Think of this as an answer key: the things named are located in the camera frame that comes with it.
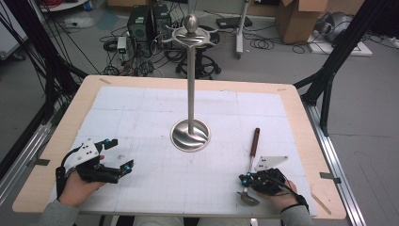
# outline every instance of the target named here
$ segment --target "tool handle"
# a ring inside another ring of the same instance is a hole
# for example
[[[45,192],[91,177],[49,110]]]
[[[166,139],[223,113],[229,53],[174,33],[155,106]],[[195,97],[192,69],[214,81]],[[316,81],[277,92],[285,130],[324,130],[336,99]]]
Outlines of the tool handle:
[[[252,141],[252,149],[250,150],[250,156],[254,157],[256,154],[256,149],[258,147],[258,139],[259,139],[259,134],[261,133],[260,128],[255,129],[255,135],[253,136],[253,141]]]

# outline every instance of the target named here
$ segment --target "round metal base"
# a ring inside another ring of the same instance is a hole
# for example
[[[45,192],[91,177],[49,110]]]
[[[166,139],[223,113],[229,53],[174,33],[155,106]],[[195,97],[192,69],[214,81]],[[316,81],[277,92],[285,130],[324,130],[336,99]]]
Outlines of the round metal base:
[[[211,139],[211,131],[208,126],[198,120],[194,120],[194,134],[188,133],[188,120],[178,121],[170,131],[170,138],[176,148],[193,153],[206,147]]]

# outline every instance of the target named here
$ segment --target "black metal beam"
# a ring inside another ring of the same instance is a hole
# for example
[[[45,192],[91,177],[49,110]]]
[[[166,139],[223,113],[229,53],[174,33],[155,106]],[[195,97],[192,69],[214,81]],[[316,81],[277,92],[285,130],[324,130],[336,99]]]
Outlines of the black metal beam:
[[[328,111],[334,77],[388,2],[389,0],[365,0],[323,67],[317,73],[294,84],[297,89],[311,84],[301,95],[302,101],[308,105],[316,105],[317,99],[324,93],[320,126],[325,136],[328,136]]]

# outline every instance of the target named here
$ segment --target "metal stand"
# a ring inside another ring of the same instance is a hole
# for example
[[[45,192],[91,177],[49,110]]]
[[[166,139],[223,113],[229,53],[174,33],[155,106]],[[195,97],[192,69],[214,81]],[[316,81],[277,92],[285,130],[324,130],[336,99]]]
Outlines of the metal stand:
[[[199,28],[197,17],[194,14],[184,19],[184,27],[172,29],[173,40],[187,48],[187,89],[188,89],[188,119],[178,121],[171,129],[170,138],[176,148],[184,152],[197,152],[208,144],[211,132],[208,126],[199,120],[194,120],[194,90],[196,70],[196,47],[211,44],[210,32]]]
[[[328,136],[328,111],[335,74],[337,74],[337,71],[350,56],[353,49],[358,45],[363,35],[387,3],[388,0],[366,0],[323,67],[317,73],[294,84],[299,89],[311,83],[306,93],[301,96],[302,101],[308,105],[316,105],[317,99],[324,93],[320,126],[325,136]]]
[[[244,51],[243,51],[243,28],[244,28],[244,22],[247,17],[248,5],[249,5],[249,0],[244,0],[243,11],[241,12],[240,27],[238,27],[238,30],[237,30],[237,41],[235,43],[238,59],[241,58],[241,55],[244,53]]]

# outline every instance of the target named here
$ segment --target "wooden table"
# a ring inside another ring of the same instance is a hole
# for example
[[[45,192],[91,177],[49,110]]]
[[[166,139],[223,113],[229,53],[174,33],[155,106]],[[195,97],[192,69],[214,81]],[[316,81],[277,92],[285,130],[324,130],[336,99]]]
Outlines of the wooden table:
[[[36,166],[13,204],[16,212],[39,213],[44,210],[55,185],[55,169],[70,150],[101,87],[133,87],[156,89],[186,89],[184,79],[118,77],[91,75],[83,82],[66,114],[56,128],[40,158],[50,159],[48,166]],[[329,172],[326,160],[311,128],[308,116],[297,90],[292,85],[244,83],[197,80],[197,90],[231,90],[278,94],[283,102],[287,119],[295,139],[303,168],[311,187],[311,194],[317,208],[317,217],[322,219],[345,218],[340,195],[329,179],[320,177],[320,172]]]

